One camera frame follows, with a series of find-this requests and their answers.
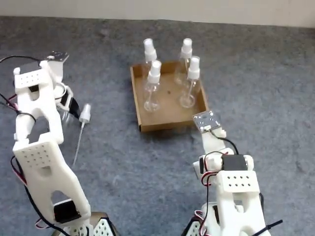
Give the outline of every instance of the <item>white wall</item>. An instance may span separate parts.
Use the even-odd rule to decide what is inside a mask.
[[[315,0],[0,0],[0,15],[169,19],[315,28]]]

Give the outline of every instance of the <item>brown cardboard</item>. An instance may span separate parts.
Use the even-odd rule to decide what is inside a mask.
[[[176,62],[162,64],[160,90],[158,92],[161,108],[153,113],[147,112],[143,107],[144,94],[141,65],[134,65],[130,68],[134,102],[141,132],[192,125],[194,114],[209,110],[202,84],[195,106],[190,109],[181,107],[179,97],[182,87],[174,82],[175,66]]]

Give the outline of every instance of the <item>gray carpet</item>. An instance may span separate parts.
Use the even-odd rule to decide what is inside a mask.
[[[142,60],[146,37],[162,61],[177,57],[183,38],[193,39],[210,107],[238,149],[254,157],[267,222],[284,220],[272,235],[314,234],[314,30],[0,17],[1,58],[70,53],[64,82],[81,106],[93,106],[74,169],[92,210],[107,212],[123,236],[179,236],[206,200],[191,165],[203,152],[198,132],[138,131],[129,66]],[[6,96],[14,92],[12,70],[25,62],[0,64]],[[10,169],[15,115],[0,112],[0,235],[49,235],[34,228],[37,216]],[[73,159],[70,150],[63,154]]]

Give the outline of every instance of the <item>hole pattern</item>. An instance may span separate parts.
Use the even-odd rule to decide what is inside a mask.
[[[48,144],[39,144],[23,149],[20,152],[20,155],[23,157],[30,168],[42,168],[50,165],[49,163],[51,162],[51,159],[49,150]]]
[[[187,232],[187,236],[199,236],[199,230],[200,228],[200,223],[198,221],[194,221],[191,226],[190,229]]]
[[[32,71],[16,77],[15,84],[21,88],[30,87],[40,84],[42,82],[42,78],[45,78],[42,73],[39,71]]]
[[[114,236],[107,220],[101,219],[94,228],[94,236]]]
[[[226,192],[259,192],[255,171],[230,171],[218,174],[218,185]]]

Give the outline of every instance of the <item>pump sprayer cap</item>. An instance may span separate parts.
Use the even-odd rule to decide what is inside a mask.
[[[189,59],[191,58],[191,55],[192,55],[192,40],[190,38],[185,38],[183,40],[181,57],[185,59]]]
[[[161,65],[162,63],[158,60],[152,62],[152,66],[148,75],[148,82],[152,84],[157,84],[161,76]]]
[[[146,57],[146,61],[153,61],[157,59],[157,52],[153,45],[153,40],[151,38],[147,38],[143,41],[144,44],[144,54]]]
[[[190,60],[190,66],[188,69],[188,79],[198,80],[200,77],[200,68],[199,68],[200,58],[193,56]]]

